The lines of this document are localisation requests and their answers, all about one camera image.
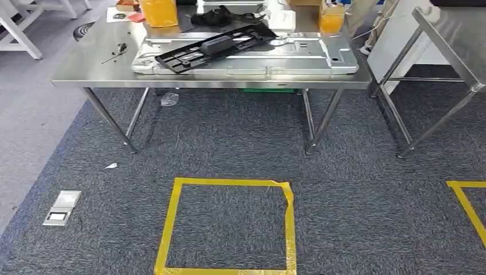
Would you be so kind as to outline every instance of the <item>stainless steel table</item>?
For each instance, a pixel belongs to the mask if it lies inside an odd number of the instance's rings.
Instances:
[[[296,11],[296,32],[318,32],[318,9],[316,7],[292,7]],[[178,9],[178,27],[154,29],[141,23],[121,22],[106,23],[101,18],[89,30],[88,34],[71,50],[68,58],[57,68],[52,78],[55,86],[77,87],[83,91],[96,110],[113,127],[128,146],[131,152],[136,148],[130,142],[137,118],[143,108],[149,88],[294,88],[303,90],[303,101],[309,124],[309,145],[306,152],[311,154],[329,125],[332,114],[339,104],[341,95],[346,89],[365,90],[371,83],[371,75],[363,60],[358,59],[359,70],[350,75],[313,76],[313,75],[175,75],[137,74],[132,71],[131,64],[139,45],[146,35],[173,35],[190,29],[189,16],[195,13],[195,7]],[[127,53],[102,64],[117,51],[117,44],[125,42]],[[127,132],[123,132],[113,117],[105,109],[102,102],[93,93],[92,88],[145,88],[139,105],[135,110]],[[334,89],[331,103],[325,111],[317,130],[311,116],[309,103],[310,89]]]
[[[373,96],[376,96],[381,91],[408,143],[408,146],[398,153],[400,158],[415,150],[420,142],[430,137],[452,115],[466,106],[474,95],[486,91],[486,8],[432,7],[421,10],[416,7],[412,15],[419,26],[373,93]],[[392,77],[422,33],[429,36],[461,78]],[[442,118],[413,139],[384,88],[388,81],[465,82],[469,86],[469,91]]]

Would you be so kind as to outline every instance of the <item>table top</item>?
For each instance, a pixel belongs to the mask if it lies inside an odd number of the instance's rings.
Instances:
[[[416,7],[413,17],[466,84],[486,84],[486,8]]]
[[[296,32],[316,32],[318,9],[310,6],[289,7],[296,12]],[[143,23],[106,23],[101,17],[88,34],[70,51],[57,68],[52,83],[57,87],[106,88],[312,88],[367,89],[371,75],[367,65],[355,51],[359,70],[345,75],[177,75],[137,74],[132,62],[144,38],[173,36],[191,28],[189,17],[195,7],[178,7],[179,26],[151,28]],[[206,32],[200,28],[190,32]],[[127,52],[116,62],[103,61],[117,52],[117,44],[125,42]]]

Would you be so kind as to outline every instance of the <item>red object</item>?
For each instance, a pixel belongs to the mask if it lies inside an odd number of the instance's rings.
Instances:
[[[128,19],[134,21],[135,23],[140,23],[145,20],[145,15],[143,15],[143,13],[136,13],[129,16]]]

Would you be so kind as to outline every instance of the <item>green object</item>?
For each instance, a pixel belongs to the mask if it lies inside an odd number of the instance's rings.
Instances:
[[[294,93],[294,89],[243,89],[245,93]]]

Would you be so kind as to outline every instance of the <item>yellow tape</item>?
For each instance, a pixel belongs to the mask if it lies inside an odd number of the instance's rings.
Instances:
[[[456,193],[457,199],[461,203],[461,205],[464,208],[464,211],[466,211],[466,214],[468,215],[469,219],[471,220],[474,228],[477,231],[477,234],[481,238],[483,245],[486,247],[486,229],[484,228],[483,223],[477,216],[476,212],[474,211],[474,208],[472,207],[471,203],[469,202],[468,198],[466,197],[466,194],[464,194],[462,188],[485,188],[486,187],[486,182],[456,182],[456,181],[450,181],[447,182],[447,185],[452,188],[454,193]]]
[[[166,261],[172,230],[174,229],[177,205],[183,184],[193,185],[219,185],[219,186],[270,186],[282,188],[287,199],[285,210],[285,247],[287,258],[286,270],[273,269],[198,269],[198,268],[167,268]],[[272,180],[253,179],[197,179],[175,178],[174,187],[167,209],[167,217],[160,240],[159,253],[155,261],[155,275],[296,275],[297,255],[295,250],[295,222],[293,216],[293,192],[288,182],[274,182]]]

